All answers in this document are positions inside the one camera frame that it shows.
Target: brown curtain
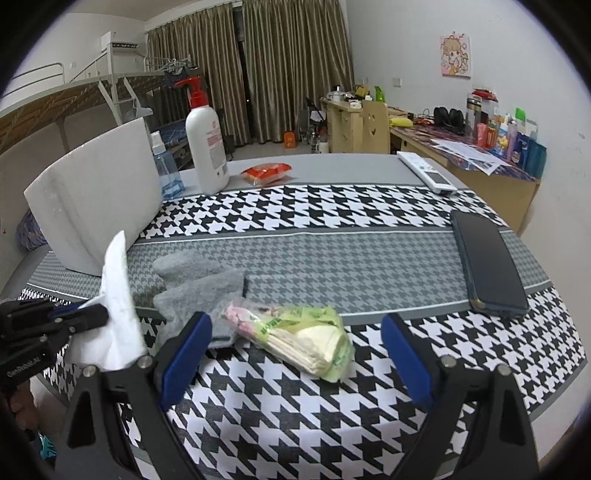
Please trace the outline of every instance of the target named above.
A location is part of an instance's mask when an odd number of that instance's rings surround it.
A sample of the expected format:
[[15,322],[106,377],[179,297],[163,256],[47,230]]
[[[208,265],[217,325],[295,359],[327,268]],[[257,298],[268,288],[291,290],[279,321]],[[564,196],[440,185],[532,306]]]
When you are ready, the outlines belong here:
[[338,0],[244,0],[246,69],[260,143],[293,131],[306,97],[353,86]]
[[[185,59],[204,70],[211,92],[210,103],[223,108],[226,133],[237,145],[250,142],[246,99],[232,4],[223,4],[181,17],[148,32],[148,55]],[[189,104],[182,91],[162,87],[155,93],[157,113],[163,123],[185,118]]]

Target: remote control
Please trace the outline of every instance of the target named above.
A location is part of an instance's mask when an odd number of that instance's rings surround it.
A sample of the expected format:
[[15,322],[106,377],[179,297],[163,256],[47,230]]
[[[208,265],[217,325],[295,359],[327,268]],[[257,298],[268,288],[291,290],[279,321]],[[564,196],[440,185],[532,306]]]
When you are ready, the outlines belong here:
[[447,195],[457,191],[443,175],[433,168],[427,160],[413,152],[398,152],[398,158],[438,195]]

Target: white tissue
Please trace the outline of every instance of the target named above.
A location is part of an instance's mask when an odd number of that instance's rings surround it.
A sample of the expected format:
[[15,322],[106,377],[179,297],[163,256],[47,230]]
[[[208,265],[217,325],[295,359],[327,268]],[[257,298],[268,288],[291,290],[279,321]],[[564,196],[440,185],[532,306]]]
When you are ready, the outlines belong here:
[[83,307],[102,304],[109,312],[104,327],[77,333],[70,339],[65,360],[78,366],[94,365],[102,371],[126,368],[146,355],[144,337],[127,280],[125,232],[109,244],[98,297]]

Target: orange container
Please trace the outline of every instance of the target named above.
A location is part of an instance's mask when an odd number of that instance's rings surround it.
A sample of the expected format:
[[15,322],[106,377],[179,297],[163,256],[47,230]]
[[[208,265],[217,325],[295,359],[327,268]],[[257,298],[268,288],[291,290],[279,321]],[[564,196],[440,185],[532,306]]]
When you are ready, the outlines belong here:
[[285,148],[295,148],[296,147],[296,135],[293,132],[285,132],[283,134],[283,146]]

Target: smartphone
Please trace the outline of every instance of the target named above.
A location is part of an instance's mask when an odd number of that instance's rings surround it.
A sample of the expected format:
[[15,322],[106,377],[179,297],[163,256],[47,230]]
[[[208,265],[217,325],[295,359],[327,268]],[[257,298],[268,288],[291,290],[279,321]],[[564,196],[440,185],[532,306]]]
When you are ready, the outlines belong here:
[[530,309],[519,272],[488,218],[454,210],[450,220],[462,259],[472,309],[502,318],[523,318]]

